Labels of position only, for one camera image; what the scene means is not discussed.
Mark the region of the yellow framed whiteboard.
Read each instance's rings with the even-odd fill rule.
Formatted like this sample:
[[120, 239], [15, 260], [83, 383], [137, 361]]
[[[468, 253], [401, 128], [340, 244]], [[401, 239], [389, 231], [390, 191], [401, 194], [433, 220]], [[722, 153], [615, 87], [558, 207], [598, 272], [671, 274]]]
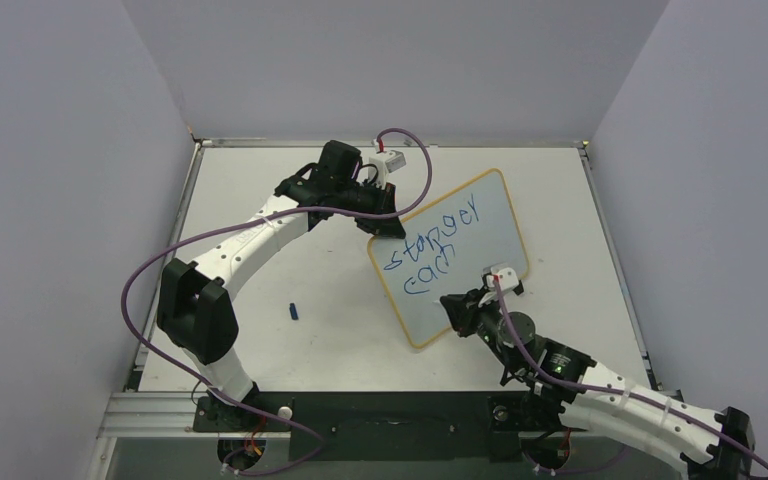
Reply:
[[506, 264], [524, 279], [530, 261], [503, 173], [490, 169], [402, 222], [403, 239], [373, 238], [367, 253], [408, 344], [423, 349], [450, 329], [439, 299], [483, 286]]

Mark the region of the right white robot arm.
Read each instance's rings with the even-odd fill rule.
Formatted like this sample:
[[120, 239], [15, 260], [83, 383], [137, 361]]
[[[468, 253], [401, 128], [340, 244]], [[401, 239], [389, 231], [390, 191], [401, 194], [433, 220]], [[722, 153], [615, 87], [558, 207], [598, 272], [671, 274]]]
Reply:
[[687, 479], [747, 479], [754, 438], [739, 409], [695, 407], [649, 389], [535, 331], [489, 287], [439, 300], [453, 331], [477, 336], [502, 366], [501, 385], [526, 385], [521, 412], [550, 430], [595, 433], [646, 453]]

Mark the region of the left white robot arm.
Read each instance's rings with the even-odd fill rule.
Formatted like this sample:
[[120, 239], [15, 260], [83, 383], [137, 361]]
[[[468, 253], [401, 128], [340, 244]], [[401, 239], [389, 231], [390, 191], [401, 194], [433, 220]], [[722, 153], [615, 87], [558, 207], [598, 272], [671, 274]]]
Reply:
[[404, 238], [395, 215], [396, 188], [388, 177], [405, 164], [398, 151], [365, 157], [357, 148], [331, 140], [318, 161], [281, 181], [252, 217], [254, 227], [189, 262], [174, 258], [164, 267], [157, 325], [213, 387], [210, 397], [232, 429], [251, 427], [259, 406], [257, 384], [234, 349], [239, 334], [234, 298], [275, 254], [335, 209], [355, 213], [356, 225], [368, 234]]

